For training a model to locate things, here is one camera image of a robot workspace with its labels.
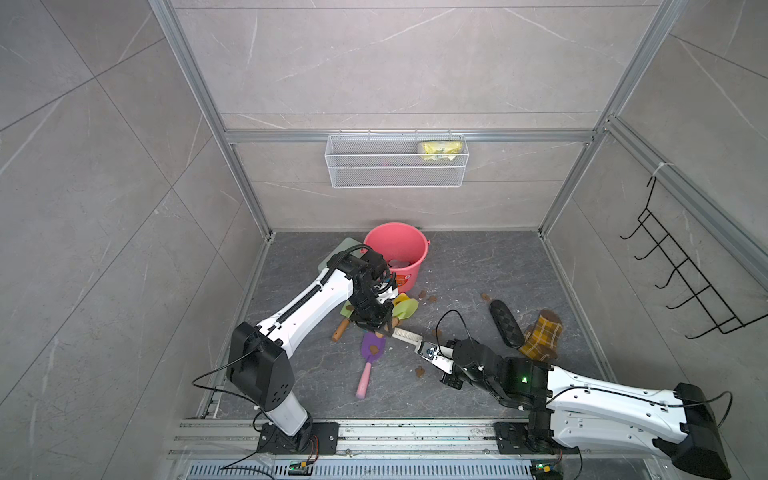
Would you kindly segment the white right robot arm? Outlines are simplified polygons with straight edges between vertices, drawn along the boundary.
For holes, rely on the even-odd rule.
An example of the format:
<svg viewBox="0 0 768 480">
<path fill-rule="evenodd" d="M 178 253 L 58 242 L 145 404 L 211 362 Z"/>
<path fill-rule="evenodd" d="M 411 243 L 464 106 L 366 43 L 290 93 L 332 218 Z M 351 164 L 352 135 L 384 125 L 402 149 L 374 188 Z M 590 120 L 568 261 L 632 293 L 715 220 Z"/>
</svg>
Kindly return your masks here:
<svg viewBox="0 0 768 480">
<path fill-rule="evenodd" d="M 416 352 L 442 371 L 442 383 L 469 383 L 500 405 L 523 411 L 522 435 L 534 452 L 616 447 L 648 451 L 677 469 L 705 479 L 729 479 L 731 470 L 712 399 L 701 388 L 643 389 L 573 373 L 553 365 L 563 331 L 550 310 L 522 330 L 507 306 L 491 302 L 491 318 L 504 344 L 518 351 L 503 357 L 473 336 L 446 343 L 420 340 Z"/>
</svg>

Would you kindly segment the white cleaning brush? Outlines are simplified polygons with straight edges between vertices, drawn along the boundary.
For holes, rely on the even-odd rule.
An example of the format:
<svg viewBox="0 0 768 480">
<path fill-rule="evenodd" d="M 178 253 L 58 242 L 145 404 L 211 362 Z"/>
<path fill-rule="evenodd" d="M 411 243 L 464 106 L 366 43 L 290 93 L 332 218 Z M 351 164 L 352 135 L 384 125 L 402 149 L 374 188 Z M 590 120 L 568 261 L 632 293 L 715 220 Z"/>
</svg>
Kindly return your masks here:
<svg viewBox="0 0 768 480">
<path fill-rule="evenodd" d="M 396 327 L 393 330 L 392 337 L 414 347 L 418 347 L 423 343 L 423 337 L 421 335 L 399 327 Z"/>
</svg>

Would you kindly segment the green trowel wooden handle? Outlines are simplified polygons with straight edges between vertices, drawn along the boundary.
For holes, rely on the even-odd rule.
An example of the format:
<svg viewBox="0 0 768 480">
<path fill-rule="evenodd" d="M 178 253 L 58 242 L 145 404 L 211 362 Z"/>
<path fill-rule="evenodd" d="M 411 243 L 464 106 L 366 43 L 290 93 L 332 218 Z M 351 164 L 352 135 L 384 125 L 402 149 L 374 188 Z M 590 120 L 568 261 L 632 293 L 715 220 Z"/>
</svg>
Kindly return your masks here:
<svg viewBox="0 0 768 480">
<path fill-rule="evenodd" d="M 415 299 L 407 299 L 394 306 L 392 317 L 378 332 L 379 337 L 392 336 L 394 330 L 404 321 L 409 319 L 418 309 L 419 302 Z"/>
</svg>

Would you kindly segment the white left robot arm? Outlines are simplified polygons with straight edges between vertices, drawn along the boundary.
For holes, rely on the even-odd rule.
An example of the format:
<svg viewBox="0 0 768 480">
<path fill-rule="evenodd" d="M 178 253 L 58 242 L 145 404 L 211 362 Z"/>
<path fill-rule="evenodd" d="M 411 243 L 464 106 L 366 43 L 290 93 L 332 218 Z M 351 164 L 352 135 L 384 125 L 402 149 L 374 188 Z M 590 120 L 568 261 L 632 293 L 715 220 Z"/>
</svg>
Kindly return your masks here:
<svg viewBox="0 0 768 480">
<path fill-rule="evenodd" d="M 333 253 L 318 276 L 286 306 L 256 325 L 232 333 L 227 362 L 192 381 L 214 394 L 231 395 L 258 408 L 267 422 L 258 432 L 288 451 L 321 452 L 311 414 L 293 392 L 291 358 L 302 341 L 337 306 L 350 302 L 351 321 L 376 333 L 391 324 L 398 296 L 396 274 L 383 255 L 365 244 Z"/>
</svg>

